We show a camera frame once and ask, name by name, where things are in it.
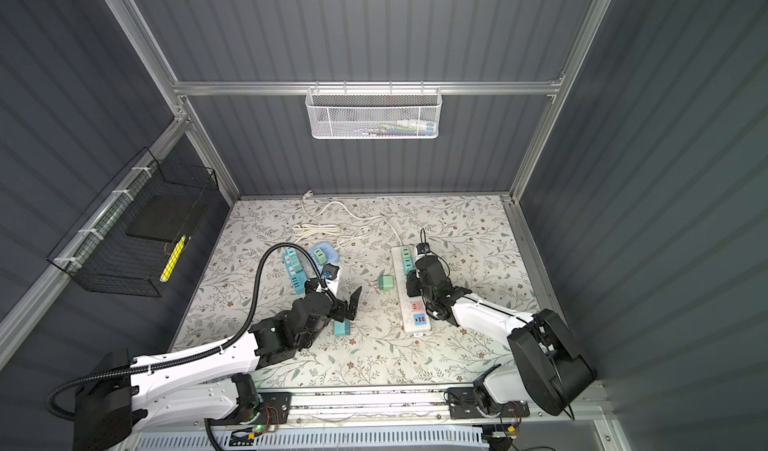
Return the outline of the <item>white long power strip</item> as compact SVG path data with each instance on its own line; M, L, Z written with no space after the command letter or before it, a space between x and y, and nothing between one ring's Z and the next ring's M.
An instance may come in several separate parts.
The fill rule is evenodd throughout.
M401 259L401 247L391 249L392 264L395 275L396 289L399 298L399 307L403 319L404 332L412 337L423 337L431 332L431 324L426 314L426 309L420 296L410 297L407 292L407 277L404 274L403 260Z

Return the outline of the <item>teal power strip with USB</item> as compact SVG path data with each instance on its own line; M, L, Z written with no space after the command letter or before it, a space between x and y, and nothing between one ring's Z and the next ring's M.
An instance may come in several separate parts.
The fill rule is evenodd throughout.
M294 292L297 295L305 294L305 283L308 278L300 261L299 255L294 248L287 248L282 255L282 260L288 272L289 279Z

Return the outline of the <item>blue square socket cube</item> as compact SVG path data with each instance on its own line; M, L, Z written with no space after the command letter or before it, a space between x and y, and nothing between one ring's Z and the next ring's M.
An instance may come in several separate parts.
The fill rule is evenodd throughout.
M308 252L319 268L322 268L326 264L338 265L340 262L338 251L327 241L317 243L312 246Z

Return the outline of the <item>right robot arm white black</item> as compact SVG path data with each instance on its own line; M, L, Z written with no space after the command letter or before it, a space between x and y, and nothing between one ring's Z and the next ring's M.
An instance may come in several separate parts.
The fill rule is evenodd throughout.
M430 318L482 334L511 352L512 368L495 365L473 381L474 405L485 415L497 417L531 401L549 415L572 416L572 402L596 380L578 341L550 309L529 313L490 303L454 285L433 254L418 257L406 287Z

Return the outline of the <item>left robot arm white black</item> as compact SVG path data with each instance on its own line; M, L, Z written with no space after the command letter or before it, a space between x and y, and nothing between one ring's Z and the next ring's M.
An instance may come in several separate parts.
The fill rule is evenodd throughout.
M331 322L357 316L362 291L339 297L339 266L310 269L314 276L290 309L255 321L252 303L233 336L179 352L112 352L90 374L52 390L46 410L73 422L76 450L106 450L143 428L188 418L222 424L252 419L260 406L252 372L294 358Z

